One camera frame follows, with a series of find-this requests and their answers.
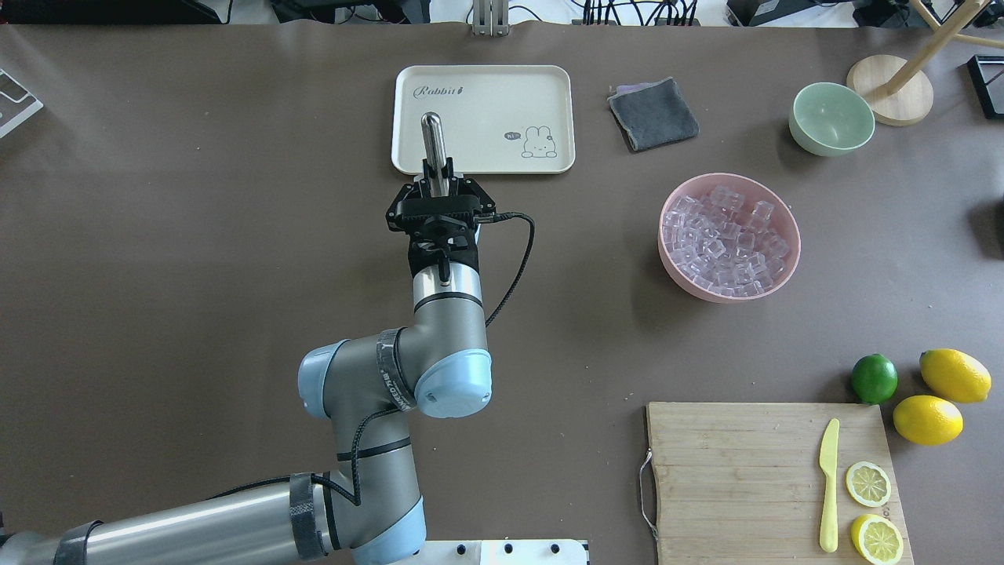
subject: black electronic device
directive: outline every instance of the black electronic device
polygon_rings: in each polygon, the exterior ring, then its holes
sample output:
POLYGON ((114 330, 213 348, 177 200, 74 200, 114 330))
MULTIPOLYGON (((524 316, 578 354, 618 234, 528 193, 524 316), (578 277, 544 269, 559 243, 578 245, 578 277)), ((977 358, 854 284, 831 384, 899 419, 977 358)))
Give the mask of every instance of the black electronic device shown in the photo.
POLYGON ((4 0, 9 23, 202 24, 222 23, 195 0, 4 0))
POLYGON ((997 23, 1004 16, 1004 0, 990 0, 986 8, 973 19, 975 27, 987 27, 997 23))
MULTIPOLYGON (((923 2, 927 10, 941 22, 930 1, 923 2)), ((883 27, 887 29, 900 27, 929 27, 921 14, 907 0, 872 0, 870 4, 854 10, 854 21, 860 27, 883 27)))
POLYGON ((335 10, 372 5, 389 23, 430 23, 430 0, 271 0, 280 22, 297 19, 333 21, 335 10))
POLYGON ((729 0, 729 19, 735 25, 753 26, 767 23, 806 8, 818 6, 812 0, 729 0))

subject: towel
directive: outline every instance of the towel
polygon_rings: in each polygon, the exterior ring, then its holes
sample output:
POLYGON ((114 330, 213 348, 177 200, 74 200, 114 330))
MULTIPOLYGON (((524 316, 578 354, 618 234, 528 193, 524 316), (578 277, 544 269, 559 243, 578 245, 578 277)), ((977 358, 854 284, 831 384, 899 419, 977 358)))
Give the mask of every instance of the towel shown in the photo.
POLYGON ((701 131, 673 77, 617 86, 607 98, 635 151, 693 137, 701 131))

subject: plastic knife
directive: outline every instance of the plastic knife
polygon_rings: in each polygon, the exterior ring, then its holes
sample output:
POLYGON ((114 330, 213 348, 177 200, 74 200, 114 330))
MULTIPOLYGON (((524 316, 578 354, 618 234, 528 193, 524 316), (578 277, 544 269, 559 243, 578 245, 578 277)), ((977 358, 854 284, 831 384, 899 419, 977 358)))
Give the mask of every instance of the plastic knife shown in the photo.
POLYGON ((819 468, 826 476, 822 520, 819 523, 819 547, 826 553, 836 551, 836 440, 839 435, 840 420, 829 420, 819 447, 819 468))

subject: wooden pole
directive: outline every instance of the wooden pole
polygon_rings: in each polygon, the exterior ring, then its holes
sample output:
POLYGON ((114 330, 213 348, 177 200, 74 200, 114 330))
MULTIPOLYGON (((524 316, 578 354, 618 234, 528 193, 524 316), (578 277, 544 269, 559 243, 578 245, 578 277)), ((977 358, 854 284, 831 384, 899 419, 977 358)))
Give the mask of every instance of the wooden pole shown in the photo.
POLYGON ((921 51, 914 56, 914 58, 907 61, 907 64, 903 65, 889 82, 886 82, 885 90, 888 95, 895 94, 900 91, 911 78, 917 74, 924 65, 928 64, 931 57, 935 56, 938 51, 942 50, 945 45, 951 41, 959 30, 966 26, 967 23, 972 21, 976 17, 976 14, 980 13, 980 10, 986 5, 989 0, 966 0, 961 6, 952 14, 952 17, 948 18, 941 27, 935 30, 934 36, 928 41, 921 51))
MULTIPOLYGON (((910 0, 910 5, 914 7, 914 10, 924 18, 928 26, 931 29, 938 29, 941 27, 941 23, 935 19, 931 12, 928 11, 927 6, 921 3, 921 0, 910 0)), ((974 45, 982 45, 984 47, 995 47, 998 49, 1004 49, 1004 41, 999 39, 987 39, 986 37, 974 37, 972 35, 966 35, 965 33, 960 33, 953 37, 952 39, 956 41, 964 41, 966 43, 972 43, 974 45)))

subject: lemon half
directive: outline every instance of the lemon half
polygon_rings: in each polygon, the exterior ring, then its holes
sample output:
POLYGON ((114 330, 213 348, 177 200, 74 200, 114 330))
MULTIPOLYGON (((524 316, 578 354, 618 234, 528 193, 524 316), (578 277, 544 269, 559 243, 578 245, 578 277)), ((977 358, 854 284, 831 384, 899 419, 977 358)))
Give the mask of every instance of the lemon half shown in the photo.
POLYGON ((858 462, 847 470, 847 492, 858 504, 878 508, 893 496, 893 482, 881 467, 868 462, 858 462))
POLYGON ((896 525, 875 514, 862 514, 850 525, 850 540, 873 565, 893 565, 903 557, 903 536, 896 525))

